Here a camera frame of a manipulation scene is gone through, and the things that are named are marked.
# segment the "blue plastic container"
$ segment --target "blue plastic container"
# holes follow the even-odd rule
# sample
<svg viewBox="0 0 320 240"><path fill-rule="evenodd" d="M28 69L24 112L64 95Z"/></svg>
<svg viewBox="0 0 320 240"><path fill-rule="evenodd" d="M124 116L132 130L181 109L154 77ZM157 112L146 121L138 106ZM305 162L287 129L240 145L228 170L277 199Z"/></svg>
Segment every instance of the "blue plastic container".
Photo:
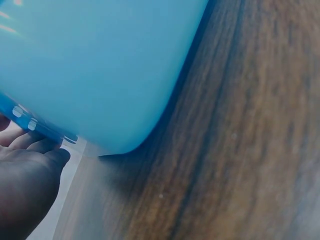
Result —
<svg viewBox="0 0 320 240"><path fill-rule="evenodd" d="M159 120L208 0L0 0L0 112L87 156Z"/></svg>

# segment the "wooden table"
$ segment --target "wooden table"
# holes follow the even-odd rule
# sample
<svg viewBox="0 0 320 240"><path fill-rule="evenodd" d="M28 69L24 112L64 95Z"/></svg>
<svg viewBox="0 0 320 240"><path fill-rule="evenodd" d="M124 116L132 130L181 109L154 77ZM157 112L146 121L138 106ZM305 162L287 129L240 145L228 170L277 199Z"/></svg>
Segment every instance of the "wooden table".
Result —
<svg viewBox="0 0 320 240"><path fill-rule="evenodd" d="M319 240L320 1L210 1L160 123L82 159L55 240Z"/></svg>

